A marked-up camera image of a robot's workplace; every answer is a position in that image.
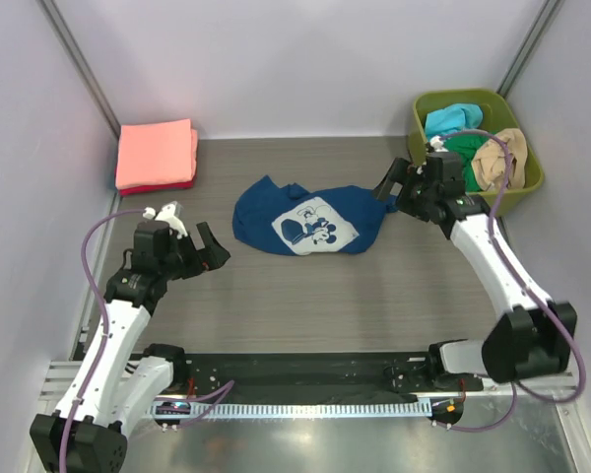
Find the blue Mickey Mouse t-shirt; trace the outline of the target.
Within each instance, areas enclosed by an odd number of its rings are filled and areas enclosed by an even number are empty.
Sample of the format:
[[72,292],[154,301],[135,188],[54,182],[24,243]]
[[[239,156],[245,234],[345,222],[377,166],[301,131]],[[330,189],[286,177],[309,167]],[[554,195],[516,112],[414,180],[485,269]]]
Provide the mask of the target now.
[[379,201],[366,188],[311,192],[297,183],[280,187],[264,176],[235,203],[232,231],[239,241],[273,254],[358,254],[374,244],[384,218],[396,211],[393,196]]

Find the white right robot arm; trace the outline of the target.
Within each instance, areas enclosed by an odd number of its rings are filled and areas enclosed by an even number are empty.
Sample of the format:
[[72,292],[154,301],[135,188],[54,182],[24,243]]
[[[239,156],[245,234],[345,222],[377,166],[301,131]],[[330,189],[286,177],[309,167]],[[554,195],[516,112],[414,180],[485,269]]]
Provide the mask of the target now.
[[391,197],[396,208],[440,227],[465,256],[487,292],[497,322],[484,340],[439,342],[429,347],[424,366],[427,383],[449,388],[460,373],[484,374],[497,383],[565,372],[577,315],[569,303],[558,303],[518,261],[491,208],[478,194],[468,194],[461,161],[452,153],[432,153],[421,166],[395,159],[372,194]]

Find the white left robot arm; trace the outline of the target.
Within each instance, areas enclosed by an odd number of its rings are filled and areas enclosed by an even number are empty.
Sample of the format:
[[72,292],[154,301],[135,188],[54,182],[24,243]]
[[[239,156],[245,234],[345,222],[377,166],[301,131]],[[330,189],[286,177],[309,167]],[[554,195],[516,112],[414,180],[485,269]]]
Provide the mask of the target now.
[[132,374],[125,368],[167,285],[223,267],[230,254],[209,225],[198,224],[201,248],[176,218],[140,223],[122,266],[97,295],[100,322],[64,396],[38,414],[30,436],[47,472],[118,472],[128,441],[159,394],[189,381],[182,348],[153,344]]

